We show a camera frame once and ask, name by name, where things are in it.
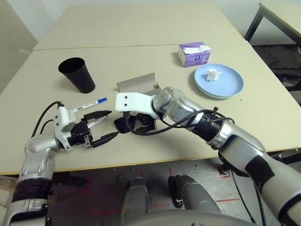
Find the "white pen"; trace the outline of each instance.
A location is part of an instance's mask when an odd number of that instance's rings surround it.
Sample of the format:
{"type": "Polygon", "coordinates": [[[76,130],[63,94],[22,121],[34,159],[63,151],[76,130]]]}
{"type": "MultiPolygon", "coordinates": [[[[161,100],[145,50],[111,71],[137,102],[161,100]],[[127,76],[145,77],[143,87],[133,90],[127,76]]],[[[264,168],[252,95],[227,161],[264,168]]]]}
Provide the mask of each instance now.
{"type": "Polygon", "coordinates": [[[102,98],[102,99],[93,101],[93,102],[91,102],[91,103],[89,103],[89,104],[86,104],[86,105],[83,105],[83,106],[74,108],[73,111],[74,111],[74,113],[80,112],[80,111],[82,111],[82,110],[84,110],[84,109],[86,109],[86,108],[88,108],[88,107],[92,107],[92,106],[94,106],[94,105],[100,104],[100,103],[102,103],[102,102],[104,102],[104,101],[106,101],[106,100],[107,100],[107,98],[102,98]]]}

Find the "beige table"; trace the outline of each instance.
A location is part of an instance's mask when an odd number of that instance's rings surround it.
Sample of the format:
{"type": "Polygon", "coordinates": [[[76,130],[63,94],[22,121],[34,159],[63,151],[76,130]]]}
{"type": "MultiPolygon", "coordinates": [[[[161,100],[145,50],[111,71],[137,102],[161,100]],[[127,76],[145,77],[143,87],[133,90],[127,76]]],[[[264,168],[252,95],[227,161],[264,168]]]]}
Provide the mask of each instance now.
{"type": "MultiPolygon", "coordinates": [[[[222,114],[232,117],[237,125],[261,140],[268,151],[300,147],[301,109],[248,42],[242,40],[234,47],[225,45],[222,48],[221,43],[212,40],[210,46],[210,63],[228,65],[244,78],[245,88],[239,96],[217,100],[201,93],[193,80],[197,66],[182,68],[176,45],[34,51],[0,95],[0,174],[17,173],[21,169],[24,145],[49,103],[62,100],[66,107],[75,108],[107,97],[107,102],[78,113],[77,119],[91,111],[113,110],[105,121],[95,126],[93,133],[100,136],[114,132],[113,121],[122,116],[114,111],[116,83],[152,72],[156,73],[160,87],[181,89],[187,97],[209,109],[218,106],[222,114]],[[93,76],[96,89],[92,93],[79,93],[57,70],[63,60],[75,56],[85,59],[93,76]]],[[[55,108],[44,121],[54,114],[55,108]]],[[[47,131],[53,131],[51,125],[47,126],[47,131]]],[[[172,129],[150,137],[119,134],[95,149],[75,146],[56,156],[55,170],[216,156],[217,152],[196,135],[184,129],[172,129]]]]}
{"type": "Polygon", "coordinates": [[[240,37],[214,3],[71,7],[34,50],[166,45],[240,37]]]}
{"type": "Polygon", "coordinates": [[[246,32],[247,41],[250,41],[262,18],[265,17],[301,47],[301,2],[264,1],[260,2],[259,6],[246,32]]]}

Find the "white tissue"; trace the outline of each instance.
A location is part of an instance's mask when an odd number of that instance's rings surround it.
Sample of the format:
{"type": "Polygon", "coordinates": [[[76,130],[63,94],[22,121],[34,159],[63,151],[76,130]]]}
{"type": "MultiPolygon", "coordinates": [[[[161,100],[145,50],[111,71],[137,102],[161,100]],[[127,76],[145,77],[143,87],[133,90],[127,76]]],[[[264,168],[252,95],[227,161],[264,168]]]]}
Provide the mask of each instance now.
{"type": "Polygon", "coordinates": [[[200,45],[199,47],[184,47],[183,51],[185,54],[195,54],[210,50],[208,46],[200,45]]]}
{"type": "Polygon", "coordinates": [[[221,72],[217,72],[215,69],[209,69],[207,80],[208,81],[215,81],[218,80],[218,76],[221,72]]]}

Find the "blue plate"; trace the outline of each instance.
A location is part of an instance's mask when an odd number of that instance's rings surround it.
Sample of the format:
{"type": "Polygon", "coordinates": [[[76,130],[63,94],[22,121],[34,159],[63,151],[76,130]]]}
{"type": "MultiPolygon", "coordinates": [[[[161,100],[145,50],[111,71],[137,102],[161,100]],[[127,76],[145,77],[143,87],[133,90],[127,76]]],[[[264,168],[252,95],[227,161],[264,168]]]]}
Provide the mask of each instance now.
{"type": "Polygon", "coordinates": [[[205,94],[215,98],[229,98],[240,93],[244,88],[244,80],[232,68],[220,64],[200,66],[194,73],[197,87],[205,94]],[[221,72],[216,81],[208,81],[209,69],[221,72]]]}

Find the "tissue box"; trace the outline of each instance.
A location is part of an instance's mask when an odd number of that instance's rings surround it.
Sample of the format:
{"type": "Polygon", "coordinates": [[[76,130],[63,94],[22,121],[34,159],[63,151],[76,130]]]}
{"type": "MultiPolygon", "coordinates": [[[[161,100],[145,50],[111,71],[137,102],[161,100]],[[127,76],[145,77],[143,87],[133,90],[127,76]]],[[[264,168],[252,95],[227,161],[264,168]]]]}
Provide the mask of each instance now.
{"type": "Polygon", "coordinates": [[[205,44],[202,41],[200,41],[200,42],[193,42],[193,43],[179,45],[178,57],[183,67],[207,64],[210,56],[210,50],[201,53],[194,53],[194,54],[185,54],[183,50],[185,47],[197,48],[201,45],[205,45],[205,44]]]}

